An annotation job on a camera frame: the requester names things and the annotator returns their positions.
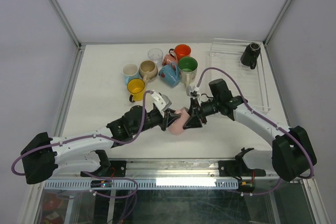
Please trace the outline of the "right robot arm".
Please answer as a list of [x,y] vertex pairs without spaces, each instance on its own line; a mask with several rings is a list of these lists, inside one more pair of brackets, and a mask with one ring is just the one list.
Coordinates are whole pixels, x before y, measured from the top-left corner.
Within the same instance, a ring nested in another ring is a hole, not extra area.
[[289,127],[261,114],[250,107],[241,96],[233,96],[223,79],[209,83],[212,96],[207,101],[200,100],[198,87],[189,86],[187,95],[191,98],[188,113],[190,119],[185,129],[201,127],[206,118],[220,113],[241,123],[262,137],[270,146],[270,151],[246,148],[236,155],[235,171],[247,175],[253,169],[273,170],[284,181],[290,182],[311,170],[317,163],[307,131],[300,127]]

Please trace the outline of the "beige mug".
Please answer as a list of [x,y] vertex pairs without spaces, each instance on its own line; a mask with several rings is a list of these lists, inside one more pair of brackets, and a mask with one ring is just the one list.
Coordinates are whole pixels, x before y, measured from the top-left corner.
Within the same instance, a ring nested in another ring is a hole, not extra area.
[[139,66],[139,74],[145,83],[150,82],[158,75],[157,65],[151,61],[143,61]]

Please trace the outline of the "black mug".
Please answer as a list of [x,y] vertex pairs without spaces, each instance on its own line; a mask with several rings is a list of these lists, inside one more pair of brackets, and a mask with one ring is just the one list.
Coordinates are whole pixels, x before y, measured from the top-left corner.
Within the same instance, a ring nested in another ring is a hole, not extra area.
[[260,44],[252,42],[250,43],[243,52],[240,61],[244,66],[250,67],[250,69],[255,69],[257,66],[257,59],[260,55]]

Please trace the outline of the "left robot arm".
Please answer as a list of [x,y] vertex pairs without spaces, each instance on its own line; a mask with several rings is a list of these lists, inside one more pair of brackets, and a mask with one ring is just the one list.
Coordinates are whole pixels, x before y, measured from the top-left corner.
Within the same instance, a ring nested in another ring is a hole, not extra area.
[[84,172],[104,176],[110,170],[107,150],[130,144],[141,132],[156,126],[165,131],[181,116],[172,109],[161,112],[154,107],[147,112],[135,105],[119,119],[89,133],[71,137],[39,133],[20,153],[26,183],[33,185],[54,175]]

